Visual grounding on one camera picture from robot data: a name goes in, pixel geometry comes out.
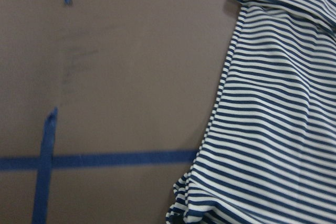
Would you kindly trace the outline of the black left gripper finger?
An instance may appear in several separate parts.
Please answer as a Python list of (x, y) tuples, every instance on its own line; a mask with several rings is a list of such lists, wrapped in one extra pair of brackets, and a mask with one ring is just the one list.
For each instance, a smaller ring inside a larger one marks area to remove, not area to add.
[(182, 216), (172, 216), (169, 219), (170, 224), (183, 224), (183, 217)]

